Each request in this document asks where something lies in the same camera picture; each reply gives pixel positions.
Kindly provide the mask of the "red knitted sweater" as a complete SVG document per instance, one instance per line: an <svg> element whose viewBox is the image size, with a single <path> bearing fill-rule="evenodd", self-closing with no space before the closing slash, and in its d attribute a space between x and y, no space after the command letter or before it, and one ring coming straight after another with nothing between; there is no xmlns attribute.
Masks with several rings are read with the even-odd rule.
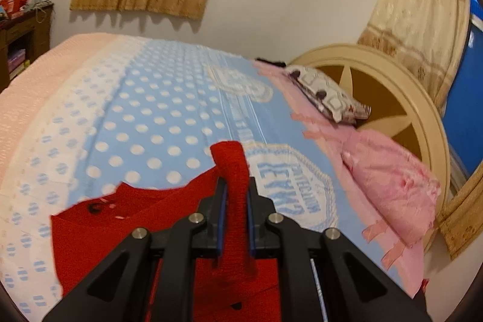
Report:
<svg viewBox="0 0 483 322"><path fill-rule="evenodd" d="M277 262L249 253L246 193L249 167L242 145L212 145L215 165L186 186L139 189L126 183L112 194L85 200L51 218L56 275L67 295L137 227L151 232L170 228L192 214L201 199L228 183L228 211L221 257L199 259L194 278L195 321L279 321Z"/></svg>

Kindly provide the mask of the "pink blanket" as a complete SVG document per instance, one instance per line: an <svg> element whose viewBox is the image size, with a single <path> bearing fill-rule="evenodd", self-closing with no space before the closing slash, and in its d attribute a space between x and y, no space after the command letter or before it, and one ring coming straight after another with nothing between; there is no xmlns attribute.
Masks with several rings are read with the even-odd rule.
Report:
<svg viewBox="0 0 483 322"><path fill-rule="evenodd" d="M313 148L311 161L332 171L338 228L414 297L423 283L422 239L435 219L439 181L382 133L332 123L283 69L259 61L253 65L289 108L277 131Z"/></svg>

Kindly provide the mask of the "pink and blue bed sheet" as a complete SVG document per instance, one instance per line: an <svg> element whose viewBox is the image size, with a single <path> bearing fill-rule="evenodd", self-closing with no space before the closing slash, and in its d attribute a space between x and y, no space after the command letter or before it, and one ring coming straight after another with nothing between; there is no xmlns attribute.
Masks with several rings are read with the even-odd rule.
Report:
<svg viewBox="0 0 483 322"><path fill-rule="evenodd" d="M408 294L419 249L386 231L338 155L309 138L320 115L274 67L209 47L75 35L1 94L1 281L29 321L59 301L51 215L126 182L182 186L210 147L241 142L259 191L303 227L339 227Z"/></svg>

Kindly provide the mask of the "patterned white pillow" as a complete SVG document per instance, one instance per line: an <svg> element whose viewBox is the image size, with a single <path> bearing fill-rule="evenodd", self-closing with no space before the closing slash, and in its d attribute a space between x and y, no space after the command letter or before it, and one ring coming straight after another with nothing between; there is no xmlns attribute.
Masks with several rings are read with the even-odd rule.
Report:
<svg viewBox="0 0 483 322"><path fill-rule="evenodd" d="M370 106L354 99L318 69L291 65L284 69L284 73L315 108L334 123L356 124L368 119L372 112Z"/></svg>

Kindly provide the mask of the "cream round headboard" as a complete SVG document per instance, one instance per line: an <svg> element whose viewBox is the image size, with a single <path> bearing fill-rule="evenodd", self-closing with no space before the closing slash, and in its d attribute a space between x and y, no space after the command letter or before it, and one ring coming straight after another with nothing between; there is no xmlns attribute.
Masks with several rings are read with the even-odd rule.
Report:
<svg viewBox="0 0 483 322"><path fill-rule="evenodd" d="M423 248L430 248L449 190L449 145L439 113L419 81L387 55L359 45L322 46L299 56L291 65L322 71L354 99L370 106L368 119L342 124L391 138L436 177L440 184L436 215L422 239Z"/></svg>

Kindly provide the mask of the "brown wooden desk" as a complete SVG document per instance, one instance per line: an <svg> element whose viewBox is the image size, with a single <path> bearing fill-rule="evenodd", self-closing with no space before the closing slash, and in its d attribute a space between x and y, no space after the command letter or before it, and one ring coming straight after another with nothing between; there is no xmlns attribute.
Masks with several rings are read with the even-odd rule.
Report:
<svg viewBox="0 0 483 322"><path fill-rule="evenodd" d="M41 2L37 7L13 20L1 22L1 91L13 80L13 73L21 69L21 64L10 62L16 54L24 61L35 62L51 47L51 28L54 3Z"/></svg>

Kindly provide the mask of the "beige side curtain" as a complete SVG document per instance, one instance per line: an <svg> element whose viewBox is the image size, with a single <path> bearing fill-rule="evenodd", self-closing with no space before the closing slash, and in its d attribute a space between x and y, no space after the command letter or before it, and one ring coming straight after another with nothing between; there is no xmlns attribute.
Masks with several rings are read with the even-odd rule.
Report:
<svg viewBox="0 0 483 322"><path fill-rule="evenodd" d="M358 43L392 57L445 113L470 23L470 0L377 0Z"/></svg>

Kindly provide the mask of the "pile of items on desk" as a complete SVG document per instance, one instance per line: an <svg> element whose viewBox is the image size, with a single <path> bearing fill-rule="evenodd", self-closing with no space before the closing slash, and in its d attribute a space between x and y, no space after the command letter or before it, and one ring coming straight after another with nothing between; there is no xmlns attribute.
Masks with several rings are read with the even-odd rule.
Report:
<svg viewBox="0 0 483 322"><path fill-rule="evenodd" d="M50 0L1 0L1 21L14 20L29 11L52 4Z"/></svg>

